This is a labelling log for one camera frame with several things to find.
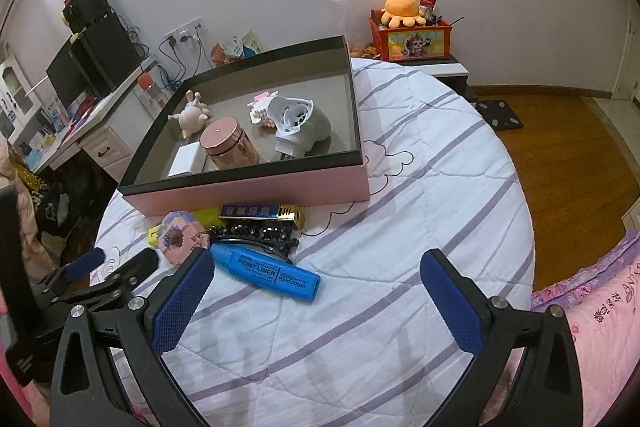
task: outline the orange octopus plush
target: orange octopus plush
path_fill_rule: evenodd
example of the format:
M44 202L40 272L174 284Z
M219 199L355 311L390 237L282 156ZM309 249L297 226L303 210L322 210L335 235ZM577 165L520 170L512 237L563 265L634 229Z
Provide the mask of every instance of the orange octopus plush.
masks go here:
M427 22L417 0L386 0L382 11L382 23L390 28L398 28L400 23L410 28Z

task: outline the black bathroom scale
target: black bathroom scale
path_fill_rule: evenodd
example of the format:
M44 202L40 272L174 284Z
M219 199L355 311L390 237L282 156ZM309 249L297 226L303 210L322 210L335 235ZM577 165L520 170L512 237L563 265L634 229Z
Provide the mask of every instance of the black bathroom scale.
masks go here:
M496 131L520 129L522 122L504 100L479 100L476 111Z

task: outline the purple stripe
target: purple stripe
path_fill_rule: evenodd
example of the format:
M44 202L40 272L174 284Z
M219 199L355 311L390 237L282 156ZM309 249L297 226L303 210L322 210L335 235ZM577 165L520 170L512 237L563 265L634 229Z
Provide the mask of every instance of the purple stripe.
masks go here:
M200 319L203 319L204 317L212 315L213 313L221 310L222 308L226 308L231 304L235 304L236 302L241 301L242 299L244 299L245 297L248 297L258 289L259 288L257 286L245 286L241 290L238 290L236 293L232 293L231 295L223 297L222 299L214 302L212 305L207 306L206 308L203 308L198 312L195 312L191 316L191 320L189 322L192 323Z
M486 202L486 204L480 209L480 211L469 221L456 235L454 235L451 240L442 248L442 253L444 255L449 255L451 251L457 247L462 240L467 237L473 230L482 222L482 220L491 212L498 201L502 199L502 197L507 193L509 187L513 185L513 182L510 178L506 179L498 191L492 196L492 198Z
M466 129L464 132L462 132L459 136L454 138L449 144L447 144L445 146L444 149L442 149L440 152L438 152L430 160L430 164L427 165L427 167L422 168L420 170L421 173L419 174L418 177L422 176L424 174L424 172L427 172L428 169L431 169L432 165L434 165L441 158L443 158L443 156L445 156L447 153L449 153L454 147L456 147L461 142L463 142L468 136L470 136L473 133L475 133L475 131L478 130L479 128L481 128L483 125L484 125L484 120L480 120L480 121L476 122L475 124L473 124L468 129ZM311 255L313 253L316 253L316 251L318 251L320 248L324 247L325 245L328 245L330 242L334 241L335 239L338 239L343 233L348 232L353 227L355 227L358 223L362 222L365 219L365 217L370 216L374 212L380 210L380 208L382 208L382 206L384 206L386 203L388 203L391 199L393 199L393 197L398 195L402 190L407 188L410 184L412 184L416 180L417 180L417 178L408 178L401 185L399 185L398 187L396 187L392 191L390 191L390 193L392 192L392 194L390 194L390 193L386 194L385 196L380 198L380 200L378 200L375 204L367 207L365 210L363 210L359 214L356 214L356 216L352 217L347 222L342 223L340 225L340 227L338 227L337 229L332 230L331 232L323 235L320 239L318 239L318 241L316 241L310 247L305 248L304 250L300 251L299 254L297 254L296 263L299 263L302 259L305 259L309 255ZM217 312L217 311L221 310L222 308L230 306L231 304L235 304L235 303L241 301L242 299L244 299L245 297L251 295L251 293L253 293L253 292L254 292L254 290L252 290L252 291L247 290L246 293L244 293L243 290L240 290L240 291L238 291L238 292L236 292L236 293L234 293L232 295L229 295L228 297L225 297L225 298L221 299L223 301L222 304L218 305L218 302L215 302L211 306L209 306L207 308L204 308L203 310L201 310L198 313L196 313L195 314L196 318L192 317L191 322L195 322L196 320L199 320L199 319L202 319L204 317L207 317L208 315L210 315L210 314L212 314L214 312Z
M402 120L400 120L398 123L395 124L395 126L391 127L388 131L386 131L386 133L383 134L376 141L377 142L385 141L393 133L395 133L401 126L403 126L405 123L409 122L410 120L413 120L414 118L417 118L418 116L420 116L425 111L427 111L427 110L431 109L432 107L434 107L434 104L444 100L445 98L447 98L449 95L452 95L452 94L455 94L455 92L447 91L446 93L441 94L436 99L431 100L431 102L424 104L420 109L418 109L416 111L413 111L411 114L408 114L406 117L402 118Z
M518 268L515 275L511 278L511 280L502 288L500 291L500 295L506 297L513 287L520 282L520 279L524 276L524 274L529 270L531 263L534 260L534 247L531 247L529 255L525 259L524 263ZM348 423L358 419L366 413L373 411L375 408L380 407L381 405L387 403L395 397L400 396L405 391L411 389L414 385L420 383L424 377L427 377L430 373L439 368L443 363L450 359L456 352L458 352L458 346L456 343L449 344L449 346L445 347L441 352L439 352L434 358L432 358L427 364L419 369L415 374L411 375L406 380L400 382L395 387L392 387L388 391L385 391L382 394L374 397L369 400L367 403L361 405L357 409L348 412L347 414L336 418L335 420L331 420L328 423L325 423L321 427L342 427L347 425Z
M378 87L373 89L367 96L365 96L362 100L358 102L358 105L362 105L363 103L367 102L367 100L369 100L370 97L372 97L377 92L382 91L383 89L386 89L391 84L393 84L396 80L400 80L400 78L407 78L415 73L420 73L420 70L413 70L413 71L409 71L409 73L398 74L398 76L394 76L391 80L388 80L384 84L380 84Z
M137 210L135 208L132 208L131 210L129 210L128 212L125 212L125 214L118 219L115 223L113 223L113 225L111 225L110 227L108 227L104 232L102 232L98 238L95 240L95 242L97 243L98 241L100 241L106 234L108 234L109 232L111 232L111 230L113 230L114 228L116 228L120 223L122 223L127 217L129 217L131 214L133 214L134 212L137 212Z
M308 357L312 353L316 352L321 347L324 347L326 346L326 344L337 339L341 335L353 330L361 324L364 324L369 319L372 319L380 312L391 306L391 304L396 302L399 298L401 298L402 295L407 293L411 288L419 283L420 274L414 273L411 277L409 277L409 279L401 282L398 286L391 290L390 293L383 296L383 298L381 298L377 302L373 303L371 306L369 306L369 308L367 308L363 312L358 313L354 317L351 317L349 320L338 324L336 327L330 329L323 335L320 335L318 338L306 344L306 346L301 347L299 350L291 353L290 355L287 355L280 360L277 360L276 362L270 363L266 368L261 369L260 371L249 375L248 377L234 378L233 380L229 380L213 387L209 387L208 389L198 391L197 393L190 394L189 399L195 402L204 398L215 396L220 393L224 393L226 391L237 389L238 387L245 386L249 383L261 382L269 375L272 375L277 371L289 367L289 365L299 362L305 357Z
M422 381L422 379L426 377L431 371L437 369L444 362L446 362L449 357L452 357L457 352L458 346L456 345L456 343L449 344L449 346L445 347L441 352L433 357L424 367L422 367L419 371L411 375L406 380L400 382L398 385L392 387L388 391L379 394L375 398L372 398L357 409L348 412L343 416L340 416L340 418L331 420L330 422L323 424L321 427L342 427L343 425L347 425L347 423L357 420L366 413L373 411L377 407L380 407L381 405L387 403L389 400L395 398L396 396L400 396L402 393L404 393L404 391L408 391L414 385L420 383L420 381Z
M155 283L171 275L173 272L174 270L170 268L168 270L164 270L163 272L159 273L155 277L151 277L151 279L145 280L145 282L143 282L140 286L136 288L136 295L140 295L140 293L142 293L144 290L149 288L149 286L153 286Z
M373 66L379 66L380 64L384 64L384 62L374 62L372 64L367 64L363 68L360 68L355 73L353 73L353 78L356 78L356 76L358 76L363 71L367 71L370 68L372 68ZM376 68L376 69L377 70L397 70L398 68L402 68L402 66L392 66L391 68Z
M331 232L324 234L320 239L318 239L310 247L305 248L305 250L302 250L299 254L296 255L296 263L299 263L303 259L306 259L306 257L308 257L309 255L316 253L318 250L320 250L320 248L325 247L325 245L328 245L329 243L331 243L332 241L340 237L342 234L344 234L348 230L351 230L358 223L362 222L366 217L379 211L389 201L394 199L400 192L402 192L403 190L405 190L406 188L410 187L412 184L417 182L419 179L421 179L422 176L424 176L428 171L430 171L433 168L433 166L438 161L440 161L444 156L446 156L453 148L458 146L467 137L471 136L473 133L475 133L475 131L477 131L484 125L485 125L484 120L479 120L475 124L473 124L471 127L463 131L459 136L456 136L441 151L439 151L433 158L431 158L431 160L427 163L427 165L425 165L424 167L421 167L415 172L412 172L412 174L409 177L407 177L401 184L394 187L392 190L388 191L388 193L382 196L378 201L376 201L376 203L372 204L371 206L368 206L365 210L363 210L359 214L356 214L356 216L351 217L350 220L342 223L337 229L334 229Z
M122 249L122 251L120 252L120 258L124 257L127 253L129 253L129 250L131 250L131 248L135 247L135 245L137 245L138 243L142 243L142 241L144 241L146 238L147 233L145 232L134 239L132 243L129 243L129 245Z
M524 263L522 263L520 268L518 268L516 275L514 275L511 278L511 280L506 285L504 285L504 288L502 288L500 293L498 293L500 297L506 297L507 295L509 295L509 293L511 293L511 290L513 290L515 285L522 280L522 278L524 277L524 274L526 274L529 268L531 268L531 264L534 261L535 255L536 255L536 247L532 246L531 250L529 251L529 255L527 255L527 258L524 260Z

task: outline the metal screw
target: metal screw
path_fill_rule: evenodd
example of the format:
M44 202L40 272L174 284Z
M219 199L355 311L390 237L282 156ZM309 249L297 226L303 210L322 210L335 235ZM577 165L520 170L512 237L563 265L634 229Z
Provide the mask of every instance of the metal screw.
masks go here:
M130 310L139 310L144 305L145 305L144 297L133 297L132 299L129 300L129 304L127 304Z
M564 310L557 304L551 304L551 306L549 306L549 312L557 319L564 315Z
M491 304L494 306L494 308L498 308L499 310L503 310L503 309L508 308L509 301L507 299L505 299L504 297L500 297L499 295L496 295L494 297L491 297Z
M84 306L82 306L82 304L78 304L78 305L74 306L73 308L71 308L71 316L72 317L79 317L83 313L84 313Z

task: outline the black speaker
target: black speaker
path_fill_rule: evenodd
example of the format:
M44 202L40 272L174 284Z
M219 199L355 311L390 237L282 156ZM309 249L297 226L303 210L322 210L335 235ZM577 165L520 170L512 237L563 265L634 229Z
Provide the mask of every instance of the black speaker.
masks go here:
M62 13L71 31L80 33L110 14L111 7L107 0L71 0Z
M65 107L84 90L99 97L108 95L142 61L115 13L109 13L71 40L47 68L49 80Z

